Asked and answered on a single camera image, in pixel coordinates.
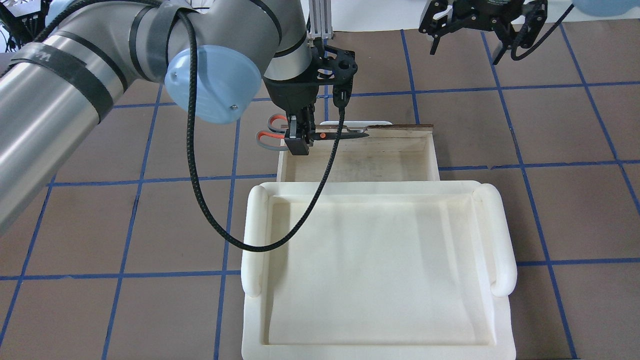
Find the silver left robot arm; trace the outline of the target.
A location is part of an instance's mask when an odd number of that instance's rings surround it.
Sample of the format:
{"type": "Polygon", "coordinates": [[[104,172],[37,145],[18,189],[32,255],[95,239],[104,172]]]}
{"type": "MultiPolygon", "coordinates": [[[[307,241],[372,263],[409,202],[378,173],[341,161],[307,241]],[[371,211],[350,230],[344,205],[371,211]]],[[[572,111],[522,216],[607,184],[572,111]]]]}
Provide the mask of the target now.
{"type": "Polygon", "coordinates": [[[295,137],[310,141],[318,89],[348,100],[355,53],[309,43],[299,0],[66,0],[1,76],[1,230],[6,231],[136,80],[188,108],[190,37],[195,114],[237,121],[265,84],[295,137]]]}

